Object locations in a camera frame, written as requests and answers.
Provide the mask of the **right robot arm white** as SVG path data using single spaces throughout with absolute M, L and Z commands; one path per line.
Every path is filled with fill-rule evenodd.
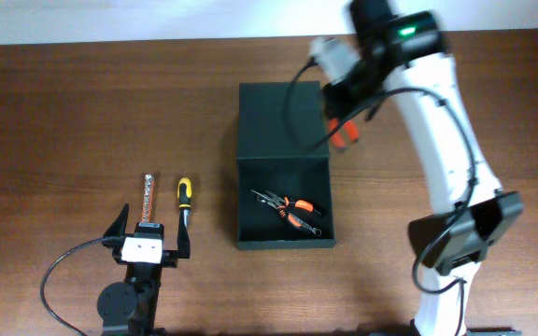
M 352 120 L 391 100 L 402 115 L 427 182 L 432 211 L 410 222 L 411 276 L 421 298 L 412 335 L 465 335 L 471 284 L 488 250 L 522 214 L 519 193 L 490 169 L 461 100 L 455 60 L 429 11 L 400 15 L 386 1 L 348 7 L 357 46 L 318 38 L 310 53 L 328 78 L 327 140 L 357 136 Z

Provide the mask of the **red side cutters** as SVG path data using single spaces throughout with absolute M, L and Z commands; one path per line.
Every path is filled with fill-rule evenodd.
M 343 124 L 336 133 L 330 136 L 329 142 L 331 145 L 340 151 L 347 149 L 349 145 L 359 141 L 360 133 L 357 125 L 353 120 Z

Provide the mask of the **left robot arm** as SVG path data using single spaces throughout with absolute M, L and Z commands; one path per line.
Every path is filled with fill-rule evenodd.
M 139 222 L 132 234 L 125 232 L 129 205 L 103 235 L 102 245 L 112 251 L 112 258 L 126 267 L 122 281 L 105 287 L 97 299 L 97 312 L 103 320 L 105 335 L 165 335 L 166 329 L 155 325 L 162 273 L 176 268 L 181 259 L 191 256 L 188 221 L 191 208 L 179 207 L 177 249 L 163 248 L 164 226 Z

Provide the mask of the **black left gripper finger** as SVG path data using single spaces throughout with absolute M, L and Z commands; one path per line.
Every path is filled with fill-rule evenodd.
M 184 222 L 180 222 L 178 225 L 177 256 L 179 259 L 188 259 L 191 256 L 190 236 Z
M 127 226 L 130 206 L 126 203 L 120 210 L 117 218 L 111 223 L 103 234 L 103 238 L 117 238 L 122 239 L 125 237 L 125 230 Z

